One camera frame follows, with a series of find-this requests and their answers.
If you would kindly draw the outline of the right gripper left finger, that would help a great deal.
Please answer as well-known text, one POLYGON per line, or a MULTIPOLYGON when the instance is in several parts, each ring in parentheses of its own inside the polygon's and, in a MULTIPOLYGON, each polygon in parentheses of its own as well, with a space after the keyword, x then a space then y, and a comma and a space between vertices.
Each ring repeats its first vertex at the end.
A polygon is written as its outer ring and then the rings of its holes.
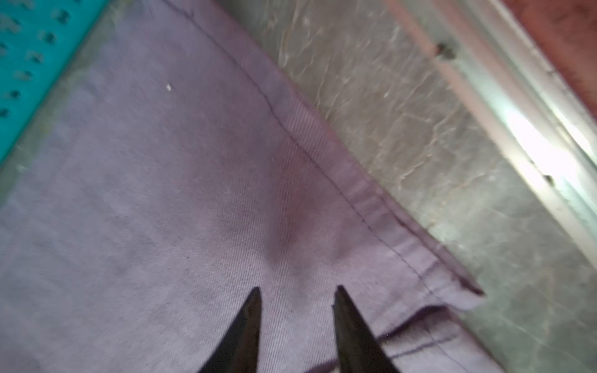
POLYGON ((261 335, 261 289, 253 288, 199 373, 255 373, 261 335))

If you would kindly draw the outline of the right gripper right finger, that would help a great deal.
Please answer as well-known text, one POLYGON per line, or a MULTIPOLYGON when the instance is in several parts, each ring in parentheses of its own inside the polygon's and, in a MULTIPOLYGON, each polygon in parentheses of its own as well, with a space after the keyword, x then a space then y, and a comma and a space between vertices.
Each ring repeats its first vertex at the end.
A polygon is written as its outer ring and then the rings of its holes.
POLYGON ((400 372, 385 355, 342 285, 334 292, 333 314, 339 372, 400 372))

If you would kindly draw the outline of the purple trousers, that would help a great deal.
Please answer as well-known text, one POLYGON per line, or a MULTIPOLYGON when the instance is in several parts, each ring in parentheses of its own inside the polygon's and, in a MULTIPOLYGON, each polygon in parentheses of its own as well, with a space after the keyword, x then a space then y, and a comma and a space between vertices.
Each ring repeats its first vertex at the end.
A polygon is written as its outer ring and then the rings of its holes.
POLYGON ((257 287, 259 371, 332 371, 339 285, 401 371, 501 371, 479 285, 253 38, 137 2, 2 206, 1 370, 197 371, 257 287))

